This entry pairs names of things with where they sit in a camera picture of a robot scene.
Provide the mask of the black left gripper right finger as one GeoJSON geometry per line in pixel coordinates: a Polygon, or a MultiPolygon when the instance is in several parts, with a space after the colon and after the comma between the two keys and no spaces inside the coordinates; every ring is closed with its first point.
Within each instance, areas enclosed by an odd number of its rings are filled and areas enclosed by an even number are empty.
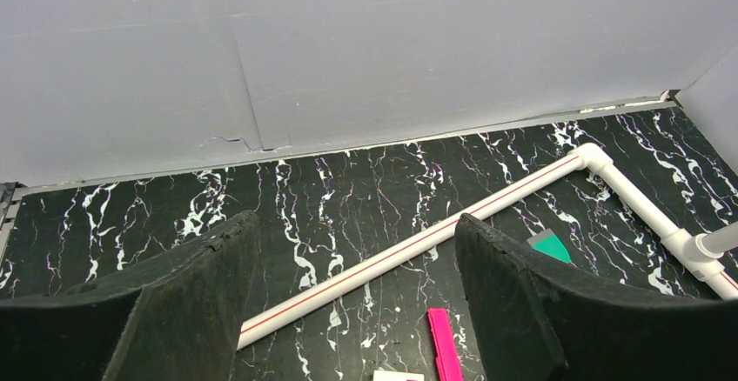
{"type": "Polygon", "coordinates": [[[734,380],[737,303],[617,284],[465,214],[457,264],[491,380],[734,380]]]}

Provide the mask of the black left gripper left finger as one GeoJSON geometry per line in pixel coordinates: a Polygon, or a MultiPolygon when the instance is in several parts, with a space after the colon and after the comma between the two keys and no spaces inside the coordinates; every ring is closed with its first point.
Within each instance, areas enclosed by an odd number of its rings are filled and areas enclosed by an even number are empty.
{"type": "Polygon", "coordinates": [[[228,380],[260,253],[242,211],[55,295],[1,303],[4,380],[228,380]]]}

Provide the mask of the white PVC pipe frame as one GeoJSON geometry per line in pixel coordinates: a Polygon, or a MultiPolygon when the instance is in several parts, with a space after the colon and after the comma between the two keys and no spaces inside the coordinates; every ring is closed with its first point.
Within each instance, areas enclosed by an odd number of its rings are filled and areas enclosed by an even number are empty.
{"type": "MultiPolygon", "coordinates": [[[[562,159],[482,199],[464,212],[486,219],[576,170],[589,170],[599,177],[660,238],[667,251],[720,298],[730,300],[737,297],[737,283],[720,261],[726,252],[737,246],[736,224],[709,234],[691,235],[625,177],[613,159],[596,144],[576,147],[562,159]]],[[[238,336],[238,349],[259,341],[445,242],[453,235],[460,219],[459,213],[452,214],[421,233],[245,320],[238,336]]]]}

